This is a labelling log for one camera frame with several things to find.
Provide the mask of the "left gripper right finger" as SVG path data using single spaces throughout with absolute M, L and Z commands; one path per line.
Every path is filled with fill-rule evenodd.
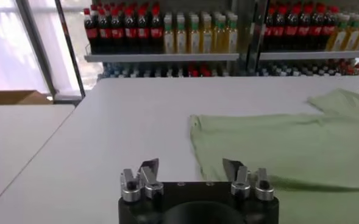
M 247 199 L 255 197 L 260 201 L 272 201 L 274 199 L 274 187 L 272 186 L 266 168 L 258 168 L 251 173 L 247 166 L 240 161 L 222 159 L 227 179 L 231 182 L 231 194 Z

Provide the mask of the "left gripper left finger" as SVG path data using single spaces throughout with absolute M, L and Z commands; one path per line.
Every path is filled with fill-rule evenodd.
M 125 202 L 135 203 L 141 200 L 142 191 L 148 199 L 155 199 L 164 194 L 164 184 L 157 180 L 159 159 L 143 161 L 137 174 L 132 169 L 121 172 L 121 197 Z

